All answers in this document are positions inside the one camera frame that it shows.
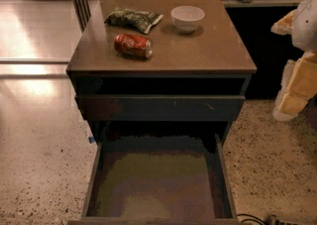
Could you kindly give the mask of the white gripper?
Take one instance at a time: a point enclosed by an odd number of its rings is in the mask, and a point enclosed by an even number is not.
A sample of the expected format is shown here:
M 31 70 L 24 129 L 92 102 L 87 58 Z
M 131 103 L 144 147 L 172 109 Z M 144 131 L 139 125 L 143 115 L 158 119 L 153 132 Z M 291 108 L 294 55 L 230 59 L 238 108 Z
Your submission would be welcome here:
M 291 34 L 296 48 L 311 52 L 298 60 L 289 59 L 283 70 L 272 115 L 277 121 L 290 121 L 317 94 L 317 0 L 302 0 L 296 11 L 290 11 L 270 30 L 281 36 Z

